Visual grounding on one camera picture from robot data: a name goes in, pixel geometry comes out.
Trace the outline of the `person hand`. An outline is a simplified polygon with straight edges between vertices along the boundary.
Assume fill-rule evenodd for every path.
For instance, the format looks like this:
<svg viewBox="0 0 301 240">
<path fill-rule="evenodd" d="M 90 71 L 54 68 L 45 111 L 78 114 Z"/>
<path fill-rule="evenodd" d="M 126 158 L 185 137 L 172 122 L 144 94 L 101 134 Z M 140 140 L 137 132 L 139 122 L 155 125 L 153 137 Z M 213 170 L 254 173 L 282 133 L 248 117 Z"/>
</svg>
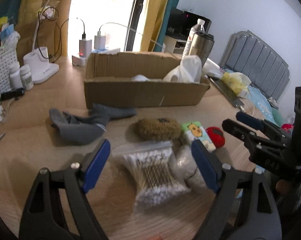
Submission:
<svg viewBox="0 0 301 240">
<path fill-rule="evenodd" d="M 279 180 L 276 184 L 276 191 L 280 194 L 288 194 L 290 191 L 290 183 L 286 180 Z"/>
</svg>

